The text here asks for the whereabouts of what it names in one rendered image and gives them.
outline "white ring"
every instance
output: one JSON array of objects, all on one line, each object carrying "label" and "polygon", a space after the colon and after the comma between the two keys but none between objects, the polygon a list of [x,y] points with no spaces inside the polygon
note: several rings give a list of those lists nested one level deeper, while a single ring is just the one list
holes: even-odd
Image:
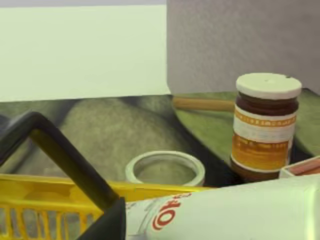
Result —
[{"label": "white ring", "polygon": [[190,169],[192,169],[195,173],[195,177],[183,184],[183,186],[192,186],[192,187],[196,187],[196,186],[202,186],[204,184],[205,181],[205,167],[203,166],[203,164],[196,159],[194,156],[191,156],[189,154],[186,154],[184,152],[179,152],[179,151],[150,151],[150,152],[146,152],[144,154],[141,154],[137,157],[135,157],[134,159],[132,159],[125,167],[125,177],[126,180],[130,183],[134,183],[134,184],[143,184],[146,182],[142,182],[140,181],[136,175],[135,175],[135,169],[137,166],[139,166],[140,164],[145,164],[145,163],[150,163],[150,161],[154,161],[154,159],[152,160],[151,157],[154,156],[165,156],[165,155],[169,155],[172,157],[176,157],[176,158],[172,158],[172,159],[166,159],[165,157],[163,159],[163,161],[174,161],[176,163],[179,163],[181,165],[184,165]]}]

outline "red logo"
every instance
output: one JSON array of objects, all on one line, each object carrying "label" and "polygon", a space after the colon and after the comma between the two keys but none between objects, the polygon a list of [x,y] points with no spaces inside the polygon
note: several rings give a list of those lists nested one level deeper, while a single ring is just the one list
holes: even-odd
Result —
[{"label": "red logo", "polygon": [[153,218],[152,227],[153,229],[159,231],[166,225],[172,222],[172,220],[176,216],[175,209],[181,206],[181,202],[179,199],[187,198],[191,196],[191,193],[179,194],[173,196],[170,200],[168,200],[163,207],[160,208],[157,215]]}]

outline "tape roll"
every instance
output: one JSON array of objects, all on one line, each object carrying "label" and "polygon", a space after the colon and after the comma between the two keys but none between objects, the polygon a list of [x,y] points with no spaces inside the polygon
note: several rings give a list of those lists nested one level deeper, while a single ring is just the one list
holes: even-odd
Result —
[{"label": "tape roll", "polygon": [[125,167],[126,180],[134,184],[147,183],[139,180],[135,172],[146,165],[158,162],[159,159],[163,162],[174,162],[193,170],[195,177],[183,186],[196,187],[204,184],[206,170],[203,164],[194,156],[179,151],[150,151],[135,157]]}]

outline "gray panel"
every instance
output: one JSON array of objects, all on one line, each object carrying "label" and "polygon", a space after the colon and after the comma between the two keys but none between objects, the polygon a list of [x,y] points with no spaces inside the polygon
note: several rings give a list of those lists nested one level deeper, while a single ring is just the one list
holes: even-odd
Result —
[{"label": "gray panel", "polygon": [[0,0],[0,8],[162,5],[166,0]]},{"label": "gray panel", "polygon": [[173,93],[235,89],[252,72],[291,75],[320,94],[319,0],[168,0]]}]

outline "jar label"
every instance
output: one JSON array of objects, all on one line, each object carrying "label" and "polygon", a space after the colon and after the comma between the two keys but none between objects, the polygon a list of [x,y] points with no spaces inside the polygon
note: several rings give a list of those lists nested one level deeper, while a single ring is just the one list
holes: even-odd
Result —
[{"label": "jar label", "polygon": [[266,116],[235,106],[233,161],[255,172],[278,172],[289,162],[296,117],[296,112],[285,116]]}]

